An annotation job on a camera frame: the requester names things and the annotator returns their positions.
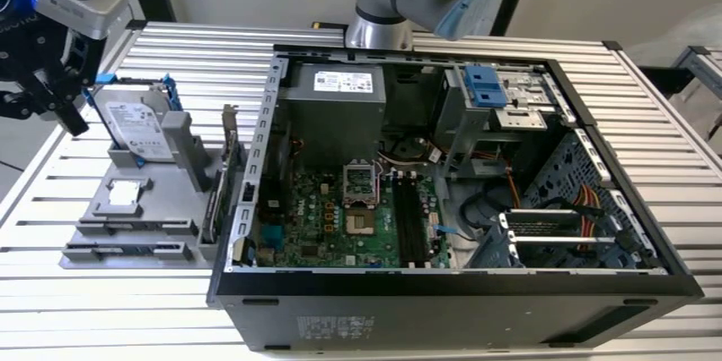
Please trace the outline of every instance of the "slotted metal surface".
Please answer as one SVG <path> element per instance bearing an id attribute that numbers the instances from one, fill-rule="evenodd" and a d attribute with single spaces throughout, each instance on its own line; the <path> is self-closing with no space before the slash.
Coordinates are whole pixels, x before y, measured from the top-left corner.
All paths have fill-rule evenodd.
<path id="1" fill-rule="evenodd" d="M 252 134 L 272 44 L 342 46 L 336 30 L 251 30 L 150 24 L 128 33 L 106 70 L 179 82 L 194 132 L 222 139 L 223 104 Z M 706 299 L 594 350 L 485 353 L 331 353 L 290 358 L 487 358 L 578 360 L 722 358 L 722 172 L 622 52 L 599 42 L 474 37 L 455 43 L 417 35 L 425 52 L 555 58 L 697 274 Z M 74 221 L 110 165 L 98 116 L 78 138 L 56 130 L 0 205 L 0 359 L 263 358 L 248 354 L 222 311 L 207 309 L 210 271 L 74 270 L 58 266 Z"/>

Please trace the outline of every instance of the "blue connector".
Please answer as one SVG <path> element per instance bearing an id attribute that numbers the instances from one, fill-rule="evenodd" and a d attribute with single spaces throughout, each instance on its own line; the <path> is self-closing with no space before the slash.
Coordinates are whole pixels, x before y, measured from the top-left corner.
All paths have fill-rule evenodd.
<path id="1" fill-rule="evenodd" d="M 507 94 L 494 68 L 477 65 L 465 67 L 463 82 L 471 91 L 474 106 L 505 107 L 507 105 Z"/>
<path id="2" fill-rule="evenodd" d="M 176 81 L 171 78 L 170 74 L 166 74 L 162 82 L 168 89 L 168 99 L 171 99 L 171 109 L 176 112 L 183 112 L 183 105 L 180 104 L 179 98 L 179 88 L 176 86 Z"/>
<path id="3" fill-rule="evenodd" d="M 118 76 L 115 74 L 99 74 L 95 77 L 95 83 L 98 85 L 112 85 L 115 82 L 118 82 Z"/>
<path id="4" fill-rule="evenodd" d="M 275 250 L 283 249 L 283 226 L 278 224 L 264 224 L 260 228 L 260 238 L 263 244 Z"/>

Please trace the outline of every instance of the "blue plastic clip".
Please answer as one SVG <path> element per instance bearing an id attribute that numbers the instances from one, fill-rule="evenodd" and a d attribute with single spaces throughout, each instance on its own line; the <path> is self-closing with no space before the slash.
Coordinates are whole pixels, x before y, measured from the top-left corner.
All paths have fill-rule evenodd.
<path id="1" fill-rule="evenodd" d="M 507 94 L 501 87 L 497 70 L 491 67 L 470 65 L 463 68 L 463 82 L 470 89 L 477 107 L 505 107 Z"/>
<path id="2" fill-rule="evenodd" d="M 95 83 L 98 85 L 112 85 L 115 82 L 118 82 L 118 76 L 115 74 L 99 74 L 95 77 Z"/>
<path id="3" fill-rule="evenodd" d="M 183 105 L 180 104 L 179 98 L 179 88 L 176 86 L 176 81 L 171 78 L 171 74 L 166 74 L 162 82 L 168 88 L 168 99 L 171 99 L 171 110 L 183 112 Z"/>

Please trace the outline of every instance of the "blue drive bracket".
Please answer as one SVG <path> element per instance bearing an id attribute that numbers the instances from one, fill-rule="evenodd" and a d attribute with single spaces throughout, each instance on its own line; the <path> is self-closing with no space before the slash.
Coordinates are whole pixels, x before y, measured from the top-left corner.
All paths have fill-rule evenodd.
<path id="1" fill-rule="evenodd" d="M 463 82 L 471 92 L 477 107 L 506 107 L 507 94 L 499 83 L 497 70 L 491 67 L 469 65 L 463 68 Z"/>

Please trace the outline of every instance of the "yellow wire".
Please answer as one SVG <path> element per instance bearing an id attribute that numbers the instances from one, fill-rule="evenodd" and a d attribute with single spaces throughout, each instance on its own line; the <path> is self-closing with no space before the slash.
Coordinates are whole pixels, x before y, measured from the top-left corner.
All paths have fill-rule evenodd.
<path id="1" fill-rule="evenodd" d="M 599 201 L 599 195 L 597 194 L 594 189 L 589 188 L 589 191 L 591 192 L 591 195 L 594 196 L 594 202 L 597 204 L 597 209 L 601 209 L 602 208 L 602 203 Z M 593 236 L 594 236 L 594 223 L 591 223 L 591 230 L 589 232 L 589 237 L 593 237 Z"/>

